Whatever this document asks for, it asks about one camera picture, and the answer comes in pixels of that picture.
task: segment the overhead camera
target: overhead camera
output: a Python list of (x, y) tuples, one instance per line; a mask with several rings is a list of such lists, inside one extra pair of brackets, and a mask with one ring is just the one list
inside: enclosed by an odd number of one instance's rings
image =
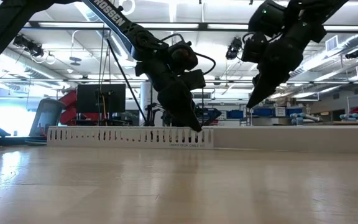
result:
[(18, 35), (13, 40), (13, 44), (16, 47), (24, 48), (25, 51), (31, 54), (33, 57), (43, 57), (44, 50), (42, 44), (35, 44), (29, 39), (26, 39), (23, 35)]
[(230, 46), (227, 49), (226, 59), (228, 59), (228, 60), (236, 59), (241, 48), (242, 48), (241, 39), (239, 37), (234, 38), (233, 41), (231, 42)]

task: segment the wooden table surface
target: wooden table surface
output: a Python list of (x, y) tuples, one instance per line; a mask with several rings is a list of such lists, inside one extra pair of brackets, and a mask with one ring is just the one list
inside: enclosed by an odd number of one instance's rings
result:
[(4, 147), (0, 223), (358, 223), (358, 155)]

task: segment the cable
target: cable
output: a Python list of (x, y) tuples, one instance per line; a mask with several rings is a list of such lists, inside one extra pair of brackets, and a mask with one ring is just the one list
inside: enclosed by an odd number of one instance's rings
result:
[[(22, 50), (22, 53), (20, 53), (20, 56), (19, 56), (19, 58), (17, 58), (17, 60), (16, 60), (15, 64), (17, 64), (17, 63), (18, 63), (18, 61), (20, 60), (20, 58), (23, 56), (24, 50), (25, 50), (25, 49), (23, 49), (23, 50)], [(1, 76), (1, 77), (0, 77), (0, 79), (2, 79), (2, 78), (3, 78), (6, 74), (8, 74), (8, 73), (9, 73), (9, 71), (8, 71), (8, 72), (6, 72), (3, 76)]]
[(208, 57), (208, 56), (205, 56), (205, 55), (202, 55), (202, 54), (199, 54), (197, 52), (194, 52), (194, 54), (196, 54), (197, 56), (200, 56), (200, 57), (203, 57), (203, 58), (206, 58), (210, 61), (212, 61), (212, 63), (214, 63), (214, 65), (212, 66), (211, 69), (209, 69), (207, 72), (204, 72), (204, 75), (207, 75), (208, 73), (212, 72), (212, 70), (214, 70), (215, 66), (216, 66), (216, 62), (215, 60), (213, 60), (212, 58)]
[(125, 75), (125, 72), (123, 71), (123, 69), (122, 69), (122, 67), (121, 67), (121, 64), (120, 64), (119, 61), (118, 61), (118, 58), (117, 58), (116, 53), (112, 50), (112, 46), (111, 46), (111, 43), (110, 43), (110, 40), (109, 40), (109, 39), (107, 39), (107, 44), (109, 45), (110, 51), (111, 51), (111, 53), (112, 53), (112, 56), (114, 57), (115, 61), (117, 62), (117, 66), (118, 66), (119, 70), (121, 71), (122, 76), (124, 77), (125, 82), (127, 83), (128, 88), (129, 88), (129, 90), (130, 90), (131, 93), (132, 93), (132, 96), (134, 97), (135, 103), (136, 103), (136, 105), (137, 105), (137, 107), (138, 107), (138, 109), (139, 109), (139, 112), (141, 113), (141, 115), (142, 115), (142, 117), (143, 117), (143, 120), (146, 121), (146, 116), (144, 116), (143, 110), (142, 110), (142, 108), (140, 107), (140, 104), (139, 104), (139, 102), (137, 101), (137, 98), (136, 98), (136, 96), (135, 96), (135, 93), (134, 93), (134, 91), (133, 91), (131, 85), (129, 84), (129, 81), (128, 81), (128, 79), (127, 79), (127, 76)]
[(103, 112), (104, 112), (104, 119), (107, 119), (107, 113), (106, 113), (106, 101), (104, 100), (104, 96), (102, 95), (102, 99), (103, 99)]
[(168, 37), (162, 39), (161, 41), (168, 40), (169, 38), (172, 38), (172, 37), (175, 37), (175, 36), (178, 36), (178, 37), (181, 38), (182, 41), (185, 41), (185, 39), (183, 38), (183, 36), (180, 35), (180, 34), (172, 34), (172, 35), (169, 35)]
[(100, 125), (100, 100), (99, 100), (99, 94), (102, 92), (102, 89), (101, 89), (101, 73), (102, 73), (102, 58), (103, 58), (103, 46), (104, 46), (104, 40), (102, 38), (102, 46), (101, 46), (101, 51), (100, 51), (100, 67), (99, 67), (99, 82), (98, 84), (100, 85), (100, 89), (99, 89), (99, 93), (98, 93), (98, 126)]
[(246, 37), (249, 36), (249, 35), (251, 35), (251, 34), (255, 34), (255, 33), (254, 33), (254, 32), (249, 32), (248, 34), (242, 36), (242, 42), (243, 42), (244, 44), (246, 43)]
[(275, 37), (271, 38), (270, 40), (268, 40), (269, 43), (273, 42), (273, 40), (279, 38), (282, 35), (282, 33), (278, 33)]

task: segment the blue object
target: blue object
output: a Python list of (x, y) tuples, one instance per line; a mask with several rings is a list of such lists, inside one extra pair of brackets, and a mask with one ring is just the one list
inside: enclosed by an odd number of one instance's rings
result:
[(288, 108), (287, 109), (287, 114), (300, 114), (303, 112), (302, 108)]
[(227, 112), (228, 119), (243, 119), (244, 112), (240, 110), (232, 110)]
[(257, 116), (273, 116), (273, 110), (270, 108), (257, 108), (254, 109), (253, 115)]

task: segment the black cable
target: black cable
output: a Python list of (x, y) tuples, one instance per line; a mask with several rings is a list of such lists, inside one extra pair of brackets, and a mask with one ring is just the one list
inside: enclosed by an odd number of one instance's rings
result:
[(205, 56), (205, 55), (202, 55), (202, 54), (199, 54), (197, 52), (194, 52), (194, 54), (196, 54), (197, 56), (200, 56), (200, 57), (203, 57), (203, 58), (206, 58), (210, 61), (212, 61), (214, 63), (214, 65), (212, 66), (211, 69), (209, 69), (207, 72), (204, 72), (204, 75), (207, 75), (209, 72), (212, 72), (212, 70), (214, 70), (215, 66), (216, 66), (216, 62), (215, 60), (213, 60), (212, 58), (208, 57), (208, 56)]
[(172, 37), (175, 37), (175, 36), (179, 36), (182, 41), (185, 41), (185, 39), (183, 38), (183, 36), (180, 35), (180, 34), (172, 34), (172, 35), (169, 35), (168, 37), (162, 39), (161, 41), (168, 40), (169, 38), (172, 38)]
[(282, 35), (282, 33), (278, 33), (275, 37), (271, 38), (270, 40), (268, 40), (269, 43), (273, 42), (273, 40), (277, 39), (278, 37), (280, 37)]
[[(23, 56), (24, 50), (25, 50), (25, 49), (22, 50), (22, 53), (20, 54), (19, 58), (17, 58), (15, 64), (17, 64), (18, 61), (20, 60), (20, 58)], [(5, 72), (5, 74), (4, 74), (3, 76), (1, 76), (0, 79), (2, 79), (2, 78), (3, 78), (6, 74), (8, 74), (8, 73), (9, 73), (9, 72)]]
[(116, 53), (112, 50), (112, 46), (111, 46), (111, 43), (110, 43), (110, 40), (109, 40), (109, 39), (107, 39), (107, 44), (109, 45), (110, 51), (111, 51), (111, 53), (112, 53), (112, 56), (114, 57), (115, 61), (117, 62), (117, 66), (118, 66), (119, 70), (121, 71), (122, 76), (124, 77), (125, 82), (127, 83), (128, 88), (129, 88), (129, 90), (131, 91), (132, 96), (134, 97), (135, 103), (136, 103), (136, 105), (137, 105), (137, 107), (138, 107), (138, 109), (139, 109), (139, 111), (140, 111), (140, 113), (141, 113), (141, 115), (142, 115), (142, 117), (143, 117), (143, 120), (146, 121), (146, 116), (144, 116), (143, 110), (142, 110), (142, 108), (140, 107), (140, 104), (139, 104), (139, 102), (137, 101), (137, 98), (136, 98), (136, 96), (135, 96), (135, 93), (134, 93), (134, 91), (133, 91), (131, 85), (129, 84), (129, 81), (128, 81), (128, 79), (127, 79), (127, 76), (125, 75), (125, 72), (124, 72), (124, 70), (122, 69), (121, 64), (120, 64), (119, 61), (118, 61), (118, 58), (117, 58)]
[(244, 44), (246, 43), (246, 37), (249, 36), (249, 35), (251, 35), (251, 34), (255, 34), (255, 33), (249, 32), (248, 34), (242, 36), (242, 42), (243, 42)]

